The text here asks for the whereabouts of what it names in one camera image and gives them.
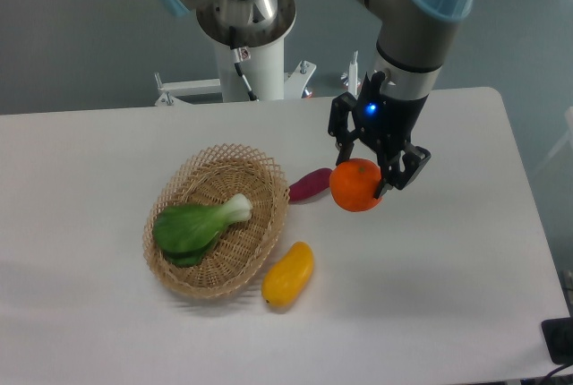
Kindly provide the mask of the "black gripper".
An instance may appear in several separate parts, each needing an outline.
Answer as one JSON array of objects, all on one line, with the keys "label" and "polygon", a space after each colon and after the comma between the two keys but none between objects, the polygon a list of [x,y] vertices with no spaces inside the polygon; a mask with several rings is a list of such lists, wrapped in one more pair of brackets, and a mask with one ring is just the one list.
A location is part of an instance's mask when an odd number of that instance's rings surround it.
[{"label": "black gripper", "polygon": [[[427,149],[410,143],[428,96],[415,100],[392,98],[382,91],[385,81],[385,73],[376,72],[364,79],[357,99],[349,92],[332,99],[328,124],[328,133],[338,149],[337,166],[351,158],[357,137],[375,150],[381,172],[373,195],[375,199],[392,189],[406,188],[432,157]],[[348,129],[350,115],[355,125],[353,131]]]}]

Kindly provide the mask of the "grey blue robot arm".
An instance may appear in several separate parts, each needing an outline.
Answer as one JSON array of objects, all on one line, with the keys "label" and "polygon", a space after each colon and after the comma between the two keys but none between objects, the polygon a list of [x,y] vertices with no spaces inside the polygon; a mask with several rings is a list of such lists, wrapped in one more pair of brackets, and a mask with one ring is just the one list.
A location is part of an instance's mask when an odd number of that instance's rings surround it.
[{"label": "grey blue robot arm", "polygon": [[[195,12],[216,49],[226,102],[286,97],[284,40],[295,24],[294,0],[161,1],[176,16]],[[408,186],[430,159],[411,132],[473,0],[356,1],[381,21],[377,54],[361,90],[332,101],[328,131],[339,162],[350,159],[356,141],[373,151],[377,199]]]}]

